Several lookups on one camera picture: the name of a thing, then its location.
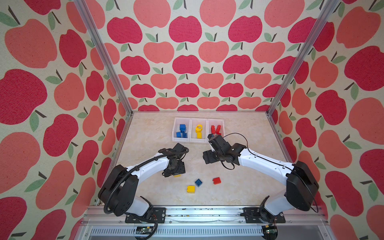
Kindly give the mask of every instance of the floor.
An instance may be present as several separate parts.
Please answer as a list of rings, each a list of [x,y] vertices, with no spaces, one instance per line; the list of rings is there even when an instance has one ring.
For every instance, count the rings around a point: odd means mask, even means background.
[[[226,134],[241,133],[250,149],[285,161],[265,113],[134,113],[117,164],[132,166],[151,158],[162,148],[173,148],[175,117],[224,119]],[[244,138],[237,134],[225,139],[231,145],[236,142],[245,145]],[[189,148],[183,159],[186,173],[165,178],[158,172],[138,186],[136,196],[143,196],[154,205],[259,205],[267,195],[285,188],[251,168],[236,166],[227,170],[219,162],[205,164],[202,155],[210,150],[208,143],[182,144]],[[216,177],[220,177],[221,184],[213,184]],[[187,193],[187,186],[194,185],[197,179],[203,184],[196,186],[194,194]]]

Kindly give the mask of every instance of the apple print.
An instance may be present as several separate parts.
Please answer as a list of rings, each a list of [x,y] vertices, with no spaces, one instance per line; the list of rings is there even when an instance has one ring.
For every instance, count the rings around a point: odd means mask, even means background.
[[[377,46],[368,46],[355,53],[347,62],[344,74],[365,91],[384,86],[384,53]]]
[[[47,90],[39,78],[21,69],[8,70],[0,81],[0,122],[22,123],[46,99]]]
[[[346,48],[360,47],[375,35],[380,23],[379,14],[355,7],[341,21],[336,40],[338,43],[343,43]]]
[[[57,47],[51,32],[36,19],[29,19],[22,27],[9,29],[4,41],[9,53],[29,68],[46,68],[50,61],[57,58]]]
[[[271,27],[291,26],[304,10],[304,0],[272,0],[264,11],[264,20]]]
[[[167,0],[136,0],[133,12],[137,20],[149,28],[154,26],[163,28],[170,19],[170,6]]]
[[[68,66],[75,68],[87,57],[87,49],[81,37],[72,29],[60,36],[59,50]]]
[[[227,26],[235,16],[235,0],[204,0],[200,5],[201,20],[210,27]]]

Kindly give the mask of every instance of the green leaf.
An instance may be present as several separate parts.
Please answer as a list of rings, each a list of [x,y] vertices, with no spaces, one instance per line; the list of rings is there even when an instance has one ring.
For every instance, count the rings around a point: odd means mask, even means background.
[[[344,57],[344,56],[338,56],[338,57],[336,57],[336,58],[332,61],[332,63],[337,64],[337,63],[340,63],[340,62],[344,61],[345,59],[346,59],[346,57]]]
[[[51,28],[51,30],[55,29],[56,20],[55,20],[55,17],[53,16],[52,12],[50,12],[48,14],[48,23],[49,23],[49,27]]]
[[[36,112],[33,112],[29,117],[29,125],[31,126],[32,132],[36,131],[39,126],[39,116]]]
[[[240,4],[239,9],[244,9],[244,8],[246,8],[246,7],[249,5],[250,2],[251,2],[251,0],[244,0],[244,1]]]
[[[379,195],[376,184],[371,183],[368,187],[368,194],[371,197],[372,201],[375,201]]]
[[[378,11],[378,10],[382,9],[383,7],[384,7],[384,0],[381,0],[381,1],[379,1],[378,3],[376,3],[376,4],[371,8],[371,12]]]
[[[236,44],[231,48],[231,50],[236,50],[236,49],[238,49],[240,46],[241,46],[241,42],[236,43]]]
[[[312,49],[312,52],[311,52],[311,58],[312,58],[312,60],[314,60],[315,57],[316,57],[316,49],[313,48],[313,49]]]
[[[203,67],[203,69],[204,69],[204,71],[205,71],[206,73],[211,73],[211,69],[209,69],[209,68],[207,68],[207,67]]]
[[[80,64],[79,64],[79,73],[80,73],[80,77],[83,75],[83,72],[84,72],[83,65],[80,63]]]
[[[210,34],[210,33],[205,33],[205,36],[207,37],[207,39],[208,39],[209,41],[211,41],[211,42],[214,41],[214,37],[212,36],[212,34]]]
[[[315,162],[315,164],[320,169],[327,169],[321,162]]]
[[[264,38],[267,42],[272,42],[272,36],[269,33],[265,33]]]
[[[315,0],[313,3],[311,3],[311,5],[308,6],[308,8],[306,10],[312,10],[314,9],[315,7],[317,7],[318,5],[320,5],[322,2],[322,0]]]
[[[307,96],[308,97],[314,97],[314,96],[316,96],[317,94],[315,93],[315,92],[309,92],[308,94],[307,94]]]
[[[60,78],[58,78],[56,76],[49,76],[45,80],[47,80],[48,82],[53,83],[53,84],[60,84],[61,83]]]
[[[278,80],[278,79],[282,78],[283,76],[284,76],[284,74],[277,75],[277,77],[275,77],[272,81],[274,81],[274,80]]]
[[[287,52],[295,50],[299,45],[300,45],[300,43],[296,43],[296,44],[292,45],[290,48],[288,48]]]
[[[358,97],[358,94],[359,94],[359,87],[357,84],[353,84],[351,87],[351,97],[353,98],[353,100],[356,100],[356,98]]]
[[[0,12],[0,22],[4,23],[7,26],[17,26],[18,23],[10,16],[5,13]]]
[[[31,192],[33,190],[36,190],[38,188],[40,188],[45,182],[45,179],[39,179],[39,180],[36,180],[34,182],[32,182],[26,189],[24,192]]]
[[[128,49],[128,43],[124,43],[123,45],[121,45],[120,52],[124,52],[127,49]]]
[[[339,17],[343,17],[344,9],[345,9],[345,4],[343,2],[341,2],[340,6],[339,6],[339,9],[338,9]]]
[[[72,196],[70,196],[67,200],[67,202],[65,203],[65,205],[68,205],[70,204],[71,202],[73,202],[77,197],[77,194],[73,194]]]
[[[173,5],[173,10],[179,9],[183,5],[183,0],[177,0]]]
[[[355,142],[347,141],[344,143],[345,146],[347,146],[350,149],[361,149],[360,145],[358,145]]]
[[[87,114],[85,112],[82,112],[82,113],[79,113],[77,115],[78,118],[86,118],[87,117]]]
[[[176,48],[176,51],[180,51],[181,49],[183,49],[185,46],[185,43],[180,43],[177,48]]]
[[[90,46],[91,48],[95,47],[95,45],[93,45],[93,43],[92,43],[90,40],[86,40],[85,42],[86,42],[86,44],[87,44],[88,46]]]
[[[145,34],[146,36],[147,36],[147,38],[150,40],[150,41],[152,41],[152,42],[156,42],[156,38],[152,35],[152,34],[149,34],[149,33],[146,33]]]
[[[332,207],[332,210],[335,211],[336,210],[336,199],[334,197],[331,198],[331,207]]]
[[[321,130],[324,128],[324,124],[325,124],[324,118],[321,117],[319,120],[319,125],[320,125]]]
[[[228,79],[231,79],[231,78],[233,78],[233,76],[234,76],[235,74],[234,73],[232,73],[232,74],[229,74],[228,75],[228,77],[225,79],[225,80],[228,80]]]
[[[72,158],[72,156],[73,156],[73,145],[70,144],[68,147],[68,157]]]

